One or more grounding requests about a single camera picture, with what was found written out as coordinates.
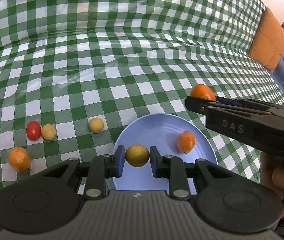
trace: pillow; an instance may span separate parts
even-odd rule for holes
[[[248,56],[273,72],[284,51],[284,30],[269,8],[263,12]]]

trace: yellow ball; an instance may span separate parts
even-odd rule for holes
[[[51,124],[46,124],[42,127],[42,137],[47,141],[52,141],[56,135],[55,127]]]
[[[125,152],[125,160],[134,167],[144,166],[149,158],[149,151],[140,144],[131,145]]]
[[[103,123],[102,119],[95,117],[90,121],[89,128],[90,128],[91,132],[99,133],[103,130],[104,123]]]

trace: blue plate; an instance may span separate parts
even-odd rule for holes
[[[180,133],[190,131],[194,134],[196,143],[188,154],[181,154],[176,144]],[[161,155],[174,155],[184,162],[194,163],[196,159],[207,159],[217,163],[215,152],[209,140],[193,124],[172,114],[149,114],[136,119],[128,125],[118,137],[113,154],[119,145],[125,150],[133,144],[141,144],[147,149],[156,146]],[[196,194],[192,178],[188,178],[191,194]],[[120,178],[113,178],[117,190],[169,190],[168,179],[156,179],[152,175],[150,161],[140,168],[125,162]]]

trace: gray ribbed surface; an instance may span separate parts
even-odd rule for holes
[[[0,240],[272,240],[274,232],[239,236],[205,224],[188,202],[164,191],[110,191],[102,200],[87,201],[78,216],[57,230],[40,235],[0,231]]]

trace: metal bolt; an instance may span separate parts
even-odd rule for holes
[[[175,195],[178,198],[185,198],[185,197],[189,196],[189,192],[187,192],[184,189],[177,189],[173,192],[173,195]]]
[[[85,192],[85,194],[89,197],[98,197],[101,193],[101,190],[97,188],[90,188]]]

